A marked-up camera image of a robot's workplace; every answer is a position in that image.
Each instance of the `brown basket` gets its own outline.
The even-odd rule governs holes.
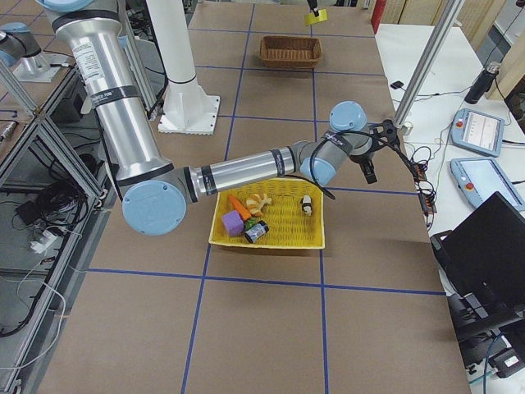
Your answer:
[[[266,35],[259,57],[266,67],[315,68],[322,58],[321,43],[308,37]]]

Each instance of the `computer monitor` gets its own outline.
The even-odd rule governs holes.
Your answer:
[[[525,218],[494,193],[443,241],[440,261],[458,293],[483,304],[525,305]]]

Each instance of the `white pillar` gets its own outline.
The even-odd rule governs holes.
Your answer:
[[[199,86],[181,0],[147,0],[169,79],[159,131],[213,134],[220,98]]]

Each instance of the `yellow sponge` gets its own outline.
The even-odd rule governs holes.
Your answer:
[[[324,22],[328,19],[326,10],[319,10],[319,16],[315,16],[313,12],[309,12],[304,16],[304,24],[306,26],[313,25],[315,23]]]

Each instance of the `carrot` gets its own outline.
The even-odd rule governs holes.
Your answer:
[[[228,195],[228,200],[231,202],[231,205],[233,205],[233,209],[237,211],[240,215],[240,217],[243,219],[243,221],[246,221],[252,217],[252,214],[249,212],[248,209],[242,203],[235,197],[234,195]]]

